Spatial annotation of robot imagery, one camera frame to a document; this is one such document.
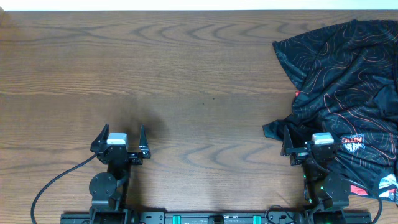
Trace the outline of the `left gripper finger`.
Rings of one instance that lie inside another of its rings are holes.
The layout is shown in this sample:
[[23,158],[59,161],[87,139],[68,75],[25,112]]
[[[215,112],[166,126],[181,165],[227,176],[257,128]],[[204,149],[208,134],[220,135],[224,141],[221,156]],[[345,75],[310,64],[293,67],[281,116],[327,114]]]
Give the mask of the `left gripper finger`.
[[103,145],[106,144],[106,141],[109,136],[109,124],[105,124],[102,131],[97,135],[95,140],[91,143],[91,149],[101,149]]
[[141,125],[141,128],[140,128],[139,148],[140,149],[149,149],[144,125]]

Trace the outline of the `black orange-patterned jersey shirt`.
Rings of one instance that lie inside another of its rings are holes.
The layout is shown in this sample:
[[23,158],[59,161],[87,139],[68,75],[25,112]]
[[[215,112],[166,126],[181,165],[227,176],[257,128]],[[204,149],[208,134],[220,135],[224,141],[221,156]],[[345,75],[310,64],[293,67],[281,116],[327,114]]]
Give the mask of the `black orange-patterned jersey shirt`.
[[263,127],[295,146],[329,132],[338,155],[328,168],[397,201],[397,22],[345,22],[274,42],[296,87],[291,114]]

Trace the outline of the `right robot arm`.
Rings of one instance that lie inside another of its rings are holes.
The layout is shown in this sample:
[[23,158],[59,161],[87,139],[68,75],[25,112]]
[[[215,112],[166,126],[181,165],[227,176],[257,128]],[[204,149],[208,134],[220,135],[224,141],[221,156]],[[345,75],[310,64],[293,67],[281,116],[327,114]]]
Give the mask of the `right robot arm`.
[[302,212],[290,216],[292,222],[346,223],[343,209],[349,205],[350,184],[328,168],[338,154],[331,134],[313,134],[311,141],[298,147],[285,127],[280,154],[290,157],[292,166],[303,169],[304,197],[309,204]]

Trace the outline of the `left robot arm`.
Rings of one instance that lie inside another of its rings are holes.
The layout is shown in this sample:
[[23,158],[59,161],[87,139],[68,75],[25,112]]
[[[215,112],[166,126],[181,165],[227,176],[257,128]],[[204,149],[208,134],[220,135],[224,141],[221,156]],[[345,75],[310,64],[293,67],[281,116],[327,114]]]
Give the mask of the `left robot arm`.
[[129,151],[125,133],[110,133],[106,124],[91,143],[90,151],[108,166],[106,172],[96,174],[89,184],[92,196],[90,223],[139,223],[139,215],[127,208],[126,199],[131,177],[131,167],[143,164],[151,158],[145,126],[141,126],[139,151]]

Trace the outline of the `red printed t-shirt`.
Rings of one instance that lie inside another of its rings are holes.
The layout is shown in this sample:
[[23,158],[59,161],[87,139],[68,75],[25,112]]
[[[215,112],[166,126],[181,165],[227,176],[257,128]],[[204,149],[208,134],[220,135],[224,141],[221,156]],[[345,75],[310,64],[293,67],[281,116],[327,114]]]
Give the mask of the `red printed t-shirt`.
[[359,196],[366,196],[368,192],[361,187],[351,184],[351,193]]

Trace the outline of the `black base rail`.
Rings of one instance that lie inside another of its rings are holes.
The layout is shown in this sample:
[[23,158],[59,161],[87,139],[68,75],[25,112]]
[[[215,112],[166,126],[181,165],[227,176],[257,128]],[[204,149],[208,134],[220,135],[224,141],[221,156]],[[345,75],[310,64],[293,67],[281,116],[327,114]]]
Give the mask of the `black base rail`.
[[268,223],[371,223],[368,212],[317,212],[312,217],[300,212],[269,211],[267,213],[164,213],[142,212],[63,214],[61,224],[268,224]]

